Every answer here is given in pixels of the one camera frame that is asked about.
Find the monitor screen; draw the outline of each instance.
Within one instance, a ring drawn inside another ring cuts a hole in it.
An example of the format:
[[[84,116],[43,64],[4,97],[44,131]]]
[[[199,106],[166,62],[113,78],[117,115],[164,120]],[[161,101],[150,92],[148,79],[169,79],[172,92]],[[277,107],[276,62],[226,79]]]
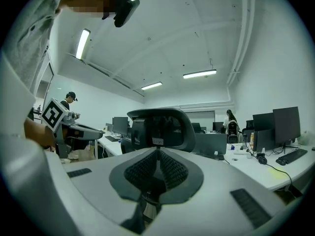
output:
[[[255,131],[275,129],[274,113],[253,115]]]
[[[213,122],[212,124],[212,130],[221,132],[221,129],[223,128],[223,121],[222,122]]]
[[[301,136],[298,107],[274,109],[275,141],[285,143]]]
[[[113,118],[113,132],[126,136],[128,129],[128,117]]]

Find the white ceiling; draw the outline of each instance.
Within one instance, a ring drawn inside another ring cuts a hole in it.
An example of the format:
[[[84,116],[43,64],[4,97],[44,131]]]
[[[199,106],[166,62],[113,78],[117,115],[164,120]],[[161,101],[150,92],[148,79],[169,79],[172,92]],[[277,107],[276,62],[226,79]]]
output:
[[[146,96],[141,87],[159,81],[159,90],[226,84],[240,38],[242,0],[140,2],[122,28],[112,19],[64,10],[58,44],[74,55],[82,30],[89,29],[83,60]],[[183,79],[183,74],[211,69],[210,60],[216,75]]]

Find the ceiling light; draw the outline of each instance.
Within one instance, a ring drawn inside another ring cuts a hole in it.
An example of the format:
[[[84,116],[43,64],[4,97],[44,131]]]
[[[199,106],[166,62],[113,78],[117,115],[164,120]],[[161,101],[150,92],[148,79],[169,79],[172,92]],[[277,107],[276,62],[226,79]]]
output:
[[[212,75],[212,74],[216,74],[216,73],[217,73],[217,71],[215,69],[213,69],[213,70],[208,70],[208,71],[184,74],[183,77],[184,77],[184,79],[189,79],[189,78],[193,78],[193,77]]]
[[[77,59],[81,59],[85,43],[87,42],[90,33],[91,32],[88,29],[84,29],[82,31],[80,42],[77,49],[77,54],[76,54]]]
[[[151,89],[151,88],[155,88],[155,87],[158,87],[158,86],[161,86],[162,85],[162,82],[158,82],[158,83],[155,83],[155,84],[152,84],[152,85],[148,85],[146,87],[143,87],[141,88],[142,90],[147,90],[147,89]]]

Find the man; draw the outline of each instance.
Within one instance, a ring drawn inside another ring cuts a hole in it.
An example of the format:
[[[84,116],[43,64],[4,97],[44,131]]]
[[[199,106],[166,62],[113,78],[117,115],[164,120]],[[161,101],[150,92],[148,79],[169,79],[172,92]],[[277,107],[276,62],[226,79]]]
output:
[[[74,92],[69,92],[65,96],[65,99],[63,101],[61,101],[60,103],[63,104],[63,106],[70,111],[69,104],[71,104],[73,101],[78,101],[78,99],[75,98]]]
[[[69,7],[75,12],[101,14],[103,18],[116,13],[115,0],[30,0],[14,22],[0,52],[1,65],[14,69],[26,88],[35,94],[54,18]],[[25,137],[42,146],[55,146],[52,131],[27,118]]]

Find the laptop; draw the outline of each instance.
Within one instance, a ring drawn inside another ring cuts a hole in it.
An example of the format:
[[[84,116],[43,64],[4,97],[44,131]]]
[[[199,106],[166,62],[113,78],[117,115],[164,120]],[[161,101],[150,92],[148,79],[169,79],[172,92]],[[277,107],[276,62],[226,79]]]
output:
[[[218,155],[226,154],[227,134],[195,134],[196,146],[192,153],[204,154],[214,157],[215,151]]]

